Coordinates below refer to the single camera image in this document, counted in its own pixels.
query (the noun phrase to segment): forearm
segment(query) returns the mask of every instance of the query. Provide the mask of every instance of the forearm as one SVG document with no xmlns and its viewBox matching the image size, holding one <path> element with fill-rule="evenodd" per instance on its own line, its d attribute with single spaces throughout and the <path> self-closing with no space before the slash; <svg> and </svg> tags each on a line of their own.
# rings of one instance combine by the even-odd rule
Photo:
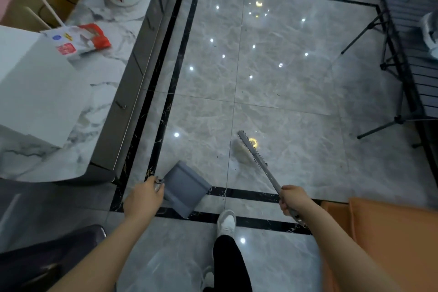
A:
<svg viewBox="0 0 438 292">
<path fill-rule="evenodd" d="M 303 216 L 342 291 L 401 291 L 328 212 L 315 204 Z"/>
<path fill-rule="evenodd" d="M 123 265 L 148 226 L 125 219 L 49 292 L 106 292 L 114 289 Z"/>
</svg>

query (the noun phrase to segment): cabinet handle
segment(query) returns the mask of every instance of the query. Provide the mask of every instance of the cabinet handle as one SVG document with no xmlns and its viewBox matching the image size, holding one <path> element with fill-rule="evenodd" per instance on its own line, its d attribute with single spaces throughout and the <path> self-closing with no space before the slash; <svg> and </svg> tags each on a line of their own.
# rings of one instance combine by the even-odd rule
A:
<svg viewBox="0 0 438 292">
<path fill-rule="evenodd" d="M 120 104 L 118 101 L 114 101 L 118 107 L 120 107 L 122 110 L 126 109 L 126 105 Z"/>
</svg>

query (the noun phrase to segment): white sneaker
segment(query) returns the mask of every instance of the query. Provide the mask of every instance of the white sneaker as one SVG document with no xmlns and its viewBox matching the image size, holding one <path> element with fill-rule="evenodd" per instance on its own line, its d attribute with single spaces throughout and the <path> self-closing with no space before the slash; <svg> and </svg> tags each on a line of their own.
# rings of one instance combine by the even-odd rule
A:
<svg viewBox="0 0 438 292">
<path fill-rule="evenodd" d="M 235 213 L 230 209 L 223 211 L 219 215 L 216 228 L 218 233 L 217 237 L 220 237 L 221 235 L 225 234 L 234 238 L 234 230 L 236 229 Z"/>
<path fill-rule="evenodd" d="M 201 292 L 204 291 L 206 287 L 213 288 L 215 284 L 215 276 L 211 271 L 211 267 L 207 267 L 204 272 L 206 272 L 206 274 L 204 275 L 204 280 L 202 281 Z"/>
</svg>

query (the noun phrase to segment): floor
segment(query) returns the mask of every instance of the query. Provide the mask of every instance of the floor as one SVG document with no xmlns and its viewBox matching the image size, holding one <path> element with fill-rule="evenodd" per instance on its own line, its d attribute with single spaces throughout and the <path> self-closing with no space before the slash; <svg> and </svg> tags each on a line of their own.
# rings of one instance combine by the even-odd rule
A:
<svg viewBox="0 0 438 292">
<path fill-rule="evenodd" d="M 278 224 L 291 221 L 270 200 L 275 190 L 238 140 L 240 129 L 257 141 L 280 184 L 300 185 L 314 199 L 361 196 L 438 207 L 424 151 L 410 146 L 419 140 L 413 125 L 356 139 L 391 120 L 399 87 L 379 69 L 380 32 L 368 31 L 339 56 L 375 18 L 378 4 L 182 0 L 124 196 L 151 169 L 162 177 L 178 160 L 216 193 L 187 221 L 168 218 L 163 209 L 131 253 L 118 291 L 197 291 L 203 268 L 212 264 L 214 219 L 224 208 L 241 217 L 236 240 L 254 291 L 321 290 L 315 240 Z M 152 71 L 146 70 L 144 90 Z M 33 185 L 23 192 L 3 248 L 93 223 L 111 232 L 123 219 L 108 212 L 114 190 Z"/>
</svg>

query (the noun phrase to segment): white box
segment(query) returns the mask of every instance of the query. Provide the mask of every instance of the white box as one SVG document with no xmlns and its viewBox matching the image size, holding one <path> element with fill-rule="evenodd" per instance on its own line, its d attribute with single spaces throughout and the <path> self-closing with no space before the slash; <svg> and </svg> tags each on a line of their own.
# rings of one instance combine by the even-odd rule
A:
<svg viewBox="0 0 438 292">
<path fill-rule="evenodd" d="M 44 35 L 0 26 L 0 132 L 62 147 L 90 93 Z"/>
</svg>

